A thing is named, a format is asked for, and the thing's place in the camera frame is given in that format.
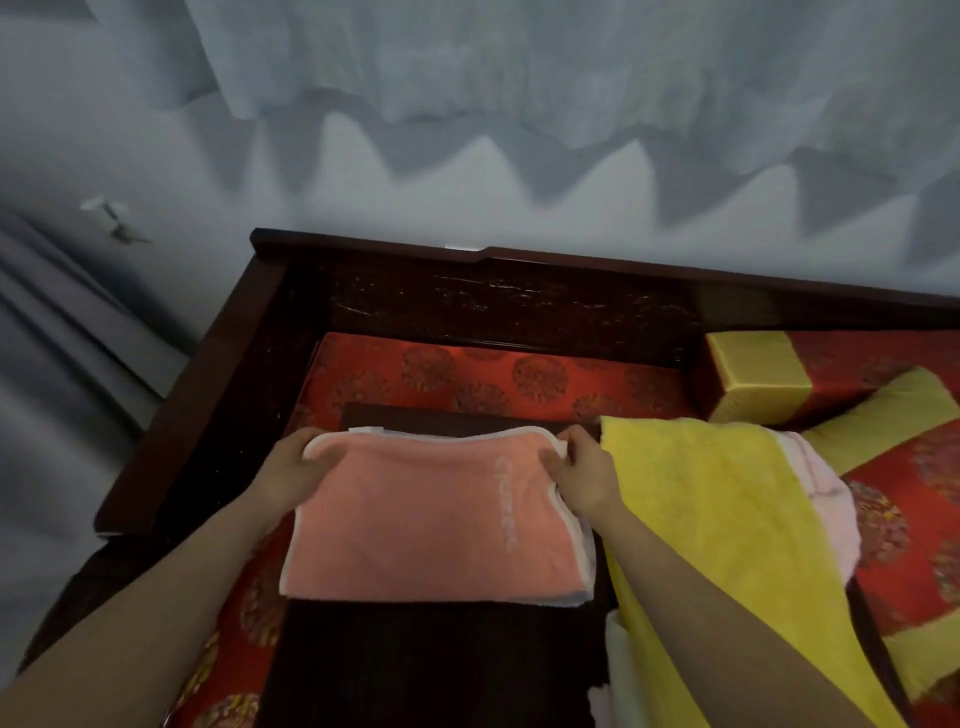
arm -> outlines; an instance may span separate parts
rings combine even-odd
[[[600,534],[712,726],[872,723],[790,644],[647,528],[624,505],[613,458],[579,426],[573,461],[541,454],[566,504]]]
[[[278,442],[243,495],[27,668],[0,695],[0,725],[160,725],[256,541],[346,454],[303,460],[320,433]]]

white wall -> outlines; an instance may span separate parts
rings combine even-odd
[[[814,153],[741,179],[653,133],[574,154],[496,119],[388,127],[330,94],[257,123],[217,96],[154,112],[83,6],[36,2],[0,0],[0,201],[180,339],[212,321],[258,226],[960,295],[957,180],[898,196]],[[155,242],[93,229],[77,205],[100,193]]]

person's right hand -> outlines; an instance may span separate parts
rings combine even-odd
[[[611,455],[579,425],[557,436],[566,442],[566,459],[553,449],[540,451],[540,462],[560,489],[567,507],[596,527],[623,507],[620,482]]]

yellow towel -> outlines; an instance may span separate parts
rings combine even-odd
[[[641,520],[821,670],[878,728],[902,726],[860,648],[827,534],[771,432],[698,420],[603,419]],[[652,728],[707,722],[608,553]]]

forearm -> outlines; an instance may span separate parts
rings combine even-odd
[[[595,520],[710,725],[872,725],[820,670],[625,506]]]
[[[156,728],[269,525],[247,494],[215,514],[14,681],[0,724]]]

